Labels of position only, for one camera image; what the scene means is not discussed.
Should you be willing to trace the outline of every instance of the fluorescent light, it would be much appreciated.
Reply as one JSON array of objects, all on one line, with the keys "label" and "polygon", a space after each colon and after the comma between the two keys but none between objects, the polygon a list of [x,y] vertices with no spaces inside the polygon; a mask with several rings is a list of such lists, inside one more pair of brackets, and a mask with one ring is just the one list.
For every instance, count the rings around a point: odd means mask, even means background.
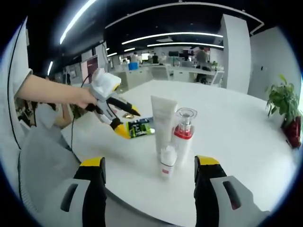
[{"label": "fluorescent light", "polygon": [[47,75],[49,75],[49,73],[51,72],[52,66],[53,66],[53,62],[51,61],[51,63],[49,63],[49,67],[48,67],[48,70],[47,70]]},{"label": "fluorescent light", "polygon": [[78,11],[78,13],[74,16],[74,18],[71,20],[71,22],[68,24],[67,28],[63,32],[63,35],[61,36],[60,39],[60,44],[63,43],[66,34],[68,31],[74,26],[74,24],[77,22],[77,20],[81,17],[81,15],[97,0],[89,0],[82,8]]},{"label": "fluorescent light", "polygon": [[108,55],[108,57],[114,56],[114,55],[116,55],[116,54],[117,54],[117,53],[111,53],[111,54]]},{"label": "fluorescent light", "polygon": [[163,43],[163,44],[150,44],[150,45],[147,45],[147,47],[151,47],[151,46],[163,46],[163,45],[177,45],[177,44],[213,46],[213,47],[224,48],[224,46],[220,46],[220,45],[215,45],[215,44],[203,44],[203,43]]},{"label": "fluorescent light", "polygon": [[124,52],[133,51],[134,49],[135,49],[135,48],[126,49],[126,50],[124,50]]},{"label": "fluorescent light", "polygon": [[122,43],[122,45],[129,44],[131,42],[135,42],[135,41],[142,40],[142,39],[148,39],[148,38],[154,38],[154,37],[166,36],[166,35],[209,35],[209,36],[216,36],[216,37],[223,38],[223,35],[204,33],[204,32],[173,32],[173,33],[163,33],[163,34],[158,34],[158,35],[149,35],[149,36],[145,36],[145,37],[141,37],[141,38],[137,38],[137,39],[132,39],[132,40]]}]

